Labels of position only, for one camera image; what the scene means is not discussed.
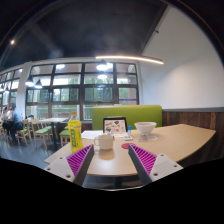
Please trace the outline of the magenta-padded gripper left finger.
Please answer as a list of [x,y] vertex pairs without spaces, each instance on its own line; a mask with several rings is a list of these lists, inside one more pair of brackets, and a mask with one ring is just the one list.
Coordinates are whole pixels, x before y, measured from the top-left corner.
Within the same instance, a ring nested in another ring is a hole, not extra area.
[[94,146],[90,144],[67,157],[55,159],[45,171],[82,186],[93,156]]

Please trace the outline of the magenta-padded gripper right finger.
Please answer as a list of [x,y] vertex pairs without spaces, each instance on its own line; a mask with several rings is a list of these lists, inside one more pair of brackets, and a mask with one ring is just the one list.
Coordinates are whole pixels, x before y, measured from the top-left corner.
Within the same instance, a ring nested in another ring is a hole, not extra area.
[[134,144],[129,145],[128,154],[143,185],[147,185],[182,169],[182,166],[167,155],[163,153],[155,155]]

